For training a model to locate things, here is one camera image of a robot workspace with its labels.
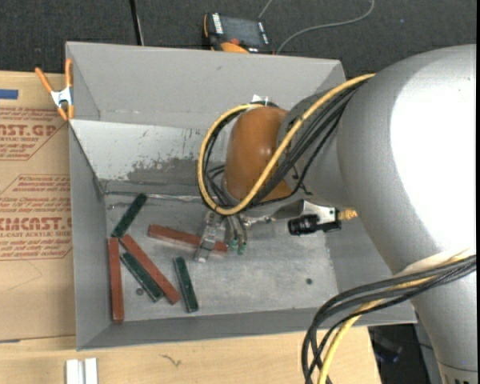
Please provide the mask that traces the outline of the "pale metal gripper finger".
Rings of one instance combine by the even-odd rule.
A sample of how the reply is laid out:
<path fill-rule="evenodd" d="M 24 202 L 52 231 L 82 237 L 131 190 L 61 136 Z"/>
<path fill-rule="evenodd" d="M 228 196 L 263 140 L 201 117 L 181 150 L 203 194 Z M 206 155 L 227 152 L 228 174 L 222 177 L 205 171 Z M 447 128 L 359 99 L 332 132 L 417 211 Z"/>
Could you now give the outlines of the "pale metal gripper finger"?
<path fill-rule="evenodd" d="M 216 244 L 215 236 L 203 236 L 195 251 L 194 260 L 196 262 L 204 263 L 209 259 L 209 256 L 214 251 Z"/>
<path fill-rule="evenodd" d="M 220 228 L 222 218 L 216 212 L 209 210 L 206 213 L 205 220 L 205 236 L 215 237 L 217 235 L 218 229 Z"/>

